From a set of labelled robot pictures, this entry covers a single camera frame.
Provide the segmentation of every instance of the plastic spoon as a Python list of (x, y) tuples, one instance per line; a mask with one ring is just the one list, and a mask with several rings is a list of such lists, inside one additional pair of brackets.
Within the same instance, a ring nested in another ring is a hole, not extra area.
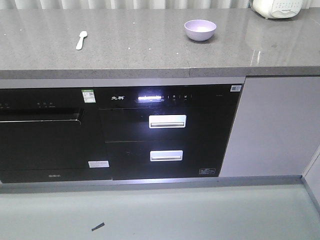
[(80, 32), (80, 35), (79, 35), (80, 39), (79, 39), (78, 44), (76, 45), (75, 49), (77, 49), (77, 50), (82, 49), (82, 46), (84, 44), (84, 38), (86, 38), (87, 36), (88, 36), (87, 31)]

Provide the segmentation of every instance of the white appliance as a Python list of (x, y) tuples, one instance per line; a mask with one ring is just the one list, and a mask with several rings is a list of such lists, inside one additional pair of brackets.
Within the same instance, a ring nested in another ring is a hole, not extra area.
[(266, 19), (284, 19), (297, 15), (304, 0), (250, 0), (251, 8)]

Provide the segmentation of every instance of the lavender bowl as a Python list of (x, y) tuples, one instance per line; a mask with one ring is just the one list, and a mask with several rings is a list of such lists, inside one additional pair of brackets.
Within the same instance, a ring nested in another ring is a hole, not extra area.
[(184, 24), (186, 35), (190, 39), (198, 42), (202, 42), (211, 38), (216, 28), (217, 25), (214, 24), (212, 21), (200, 19), (187, 21)]

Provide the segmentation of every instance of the black appliance panel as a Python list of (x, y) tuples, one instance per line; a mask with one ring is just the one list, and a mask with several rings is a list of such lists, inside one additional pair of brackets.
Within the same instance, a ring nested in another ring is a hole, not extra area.
[(87, 180), (88, 162), (106, 160), (98, 108), (84, 103), (81, 88), (2, 89), (0, 104), (2, 182), (17, 182), (15, 174), (21, 182)]
[[(100, 110), (106, 142), (187, 140), (228, 136), (235, 105)], [(149, 128), (149, 116), (186, 115), (185, 127)]]
[(227, 106), (238, 102), (234, 85), (99, 87), (95, 96), (100, 109)]
[[(106, 147), (114, 180), (217, 177), (227, 140), (110, 142)], [(150, 151), (177, 150), (183, 151), (182, 160), (150, 161)]]
[[(112, 179), (217, 177), (240, 96), (235, 85), (96, 89)], [(150, 127), (150, 116), (184, 115), (184, 127)], [(151, 161), (153, 151), (183, 158)]]

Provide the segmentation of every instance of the cabinet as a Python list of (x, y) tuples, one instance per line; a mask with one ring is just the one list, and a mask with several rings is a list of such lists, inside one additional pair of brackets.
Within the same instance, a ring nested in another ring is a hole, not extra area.
[(320, 77), (245, 80), (220, 177), (301, 175), (320, 143)]

